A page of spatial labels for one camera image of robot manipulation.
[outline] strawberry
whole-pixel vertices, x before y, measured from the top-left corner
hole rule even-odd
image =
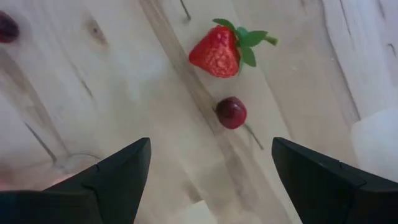
[[[213,19],[219,24],[193,48],[189,61],[218,78],[229,78],[237,75],[243,63],[256,66],[256,59],[251,47],[262,40],[273,45],[277,39],[268,36],[268,32],[255,30],[248,32],[243,27],[235,29],[226,19]]]
[[[239,71],[241,56],[233,31],[223,26],[212,28],[189,54],[189,61],[219,78],[229,78]]]

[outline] cherry stem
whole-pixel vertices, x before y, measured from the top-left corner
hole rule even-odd
[[[180,0],[180,2],[181,2],[182,7],[184,8],[184,11],[185,11],[185,13],[187,15],[188,20],[190,21],[191,20],[191,15],[189,14],[188,9],[187,9],[187,7],[184,4],[184,1]]]
[[[257,142],[257,144],[259,145],[261,150],[264,150],[264,146],[262,146],[260,140],[257,138],[257,136],[254,134],[253,130],[250,128],[249,125],[244,124],[243,125],[244,128],[246,128],[246,130],[253,136],[254,140]]]

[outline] cherry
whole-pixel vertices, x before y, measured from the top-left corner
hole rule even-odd
[[[0,11],[0,43],[11,43],[19,36],[18,24],[5,12]]]
[[[216,114],[224,127],[236,129],[244,124],[248,112],[242,101],[232,96],[221,100],[217,104]]]

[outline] wooden table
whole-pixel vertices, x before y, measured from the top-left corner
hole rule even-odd
[[[50,164],[44,148],[104,158],[147,136],[152,164],[137,223],[193,223],[195,214],[206,223],[300,223],[272,138],[358,164],[351,126],[398,104],[398,36],[389,29],[398,3],[184,2],[191,21],[179,0],[0,2],[21,28],[0,48],[7,187],[32,187]],[[187,60],[216,17],[281,43],[256,47],[257,68],[216,79]],[[228,96],[246,104],[264,151],[244,129],[218,123],[212,108]]]

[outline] green leaf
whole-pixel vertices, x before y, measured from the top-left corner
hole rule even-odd
[[[249,33],[248,30],[245,29],[244,27],[236,28],[236,32],[240,34],[241,38],[243,38],[244,36],[246,36]]]
[[[266,36],[264,38],[268,43],[272,44],[273,46],[276,46],[279,42],[279,39],[276,37],[271,37],[271,36]]]
[[[257,65],[256,58],[254,56],[254,52],[250,47],[242,47],[242,59],[243,62],[248,64],[249,66],[255,67]]]
[[[262,30],[248,32],[241,39],[241,47],[254,47],[257,44],[260,44],[260,42],[266,38],[267,33],[268,32]]]
[[[239,43],[239,40],[241,40],[242,39],[242,35],[238,32],[238,31],[236,31],[236,30],[234,30],[234,33],[235,33],[235,35],[238,37],[238,42],[236,43],[236,45],[238,46],[238,47],[240,47],[240,43]]]
[[[221,26],[225,26],[227,28],[229,28],[231,31],[235,31],[235,26],[228,20],[226,19],[213,19],[213,22],[221,25]]]

